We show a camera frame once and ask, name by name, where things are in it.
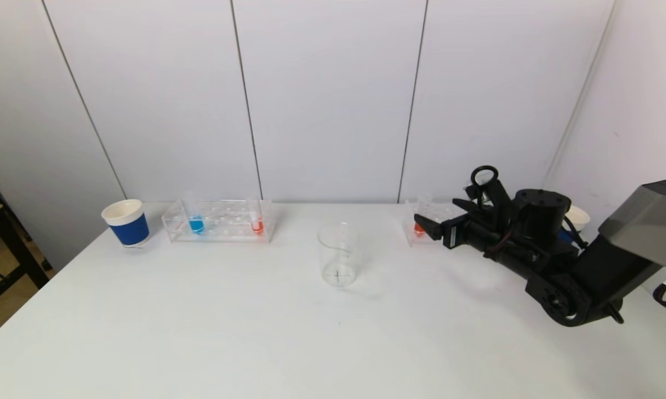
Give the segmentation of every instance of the blue liquid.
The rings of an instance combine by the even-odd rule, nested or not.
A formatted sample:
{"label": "blue liquid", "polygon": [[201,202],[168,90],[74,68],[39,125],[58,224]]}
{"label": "blue liquid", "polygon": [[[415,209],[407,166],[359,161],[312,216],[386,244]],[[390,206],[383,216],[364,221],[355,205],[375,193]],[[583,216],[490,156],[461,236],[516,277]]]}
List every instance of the blue liquid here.
{"label": "blue liquid", "polygon": [[201,215],[189,218],[189,222],[191,223],[191,229],[193,230],[193,233],[196,234],[204,233],[204,223],[202,222]]}

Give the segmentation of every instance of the test tube with blue liquid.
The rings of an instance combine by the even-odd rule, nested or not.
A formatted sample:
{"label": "test tube with blue liquid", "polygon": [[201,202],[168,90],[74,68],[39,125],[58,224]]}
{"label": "test tube with blue liquid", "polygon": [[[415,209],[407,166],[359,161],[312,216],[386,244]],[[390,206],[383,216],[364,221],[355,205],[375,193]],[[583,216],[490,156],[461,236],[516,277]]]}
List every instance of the test tube with blue liquid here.
{"label": "test tube with blue liquid", "polygon": [[194,192],[186,192],[186,195],[183,197],[183,207],[186,210],[188,222],[191,225],[193,233],[204,234],[204,220],[202,219],[202,212],[198,206]]}

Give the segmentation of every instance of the red liquid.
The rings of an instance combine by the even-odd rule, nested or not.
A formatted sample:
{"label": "red liquid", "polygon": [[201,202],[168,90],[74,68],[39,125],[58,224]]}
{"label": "red liquid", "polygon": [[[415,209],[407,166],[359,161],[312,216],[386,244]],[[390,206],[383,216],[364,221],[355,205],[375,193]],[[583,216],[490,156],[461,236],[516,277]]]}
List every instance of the red liquid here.
{"label": "red liquid", "polygon": [[262,223],[262,218],[260,218],[259,222],[256,224],[252,223],[252,231],[258,236],[264,233],[264,223]]}
{"label": "red liquid", "polygon": [[417,235],[417,237],[421,237],[426,234],[424,229],[422,229],[422,227],[417,223],[414,223],[414,233]]}

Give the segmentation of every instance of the blue paper cup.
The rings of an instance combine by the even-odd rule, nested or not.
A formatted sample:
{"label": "blue paper cup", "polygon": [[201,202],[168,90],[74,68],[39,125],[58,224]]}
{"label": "blue paper cup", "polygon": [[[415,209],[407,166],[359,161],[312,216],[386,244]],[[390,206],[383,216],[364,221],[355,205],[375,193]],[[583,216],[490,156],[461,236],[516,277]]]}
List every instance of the blue paper cup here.
{"label": "blue paper cup", "polygon": [[102,211],[102,218],[124,247],[138,247],[148,240],[144,203],[137,199],[115,202]]}

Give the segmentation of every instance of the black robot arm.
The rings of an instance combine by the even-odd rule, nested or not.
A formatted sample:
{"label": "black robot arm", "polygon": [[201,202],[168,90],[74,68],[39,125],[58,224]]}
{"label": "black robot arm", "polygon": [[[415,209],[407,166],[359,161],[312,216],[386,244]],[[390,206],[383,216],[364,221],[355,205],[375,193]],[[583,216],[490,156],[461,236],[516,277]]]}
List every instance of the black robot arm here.
{"label": "black robot arm", "polygon": [[[480,184],[483,171],[493,176]],[[527,189],[511,200],[495,167],[475,169],[467,194],[470,200],[453,200],[466,214],[442,223],[415,214],[415,222],[445,247],[471,245],[525,278],[525,291],[559,324],[578,326],[607,316],[623,323],[622,298],[660,269],[601,235],[586,247],[573,234],[586,247],[579,254],[558,235],[570,199]]]}

